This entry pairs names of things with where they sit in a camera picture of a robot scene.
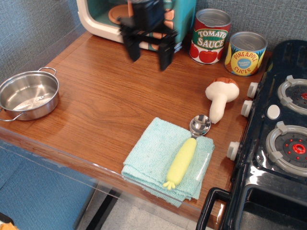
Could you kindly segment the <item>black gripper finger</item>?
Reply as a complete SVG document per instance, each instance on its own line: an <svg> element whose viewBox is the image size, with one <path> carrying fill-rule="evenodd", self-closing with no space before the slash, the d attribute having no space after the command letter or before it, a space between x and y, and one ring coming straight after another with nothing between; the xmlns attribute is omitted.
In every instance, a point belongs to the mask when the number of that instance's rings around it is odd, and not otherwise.
<svg viewBox="0 0 307 230"><path fill-rule="evenodd" d="M128 55L132 61L136 61L140 58L140 40L138 34L123 34L124 46L128 52Z"/></svg>
<svg viewBox="0 0 307 230"><path fill-rule="evenodd" d="M160 43L158 45L158 58L160 70L164 71L172 63L173 56L175 53L175 42L171 43Z"/></svg>

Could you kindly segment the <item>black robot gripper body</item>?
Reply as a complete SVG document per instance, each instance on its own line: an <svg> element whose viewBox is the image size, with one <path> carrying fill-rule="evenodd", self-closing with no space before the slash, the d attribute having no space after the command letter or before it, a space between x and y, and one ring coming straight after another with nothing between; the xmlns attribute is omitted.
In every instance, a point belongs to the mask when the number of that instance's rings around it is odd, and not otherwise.
<svg viewBox="0 0 307 230"><path fill-rule="evenodd" d="M138 47L141 42L175 46L177 33L165 25L166 10L162 0L131 0L130 9L133 15L118 17L120 33L126 47Z"/></svg>

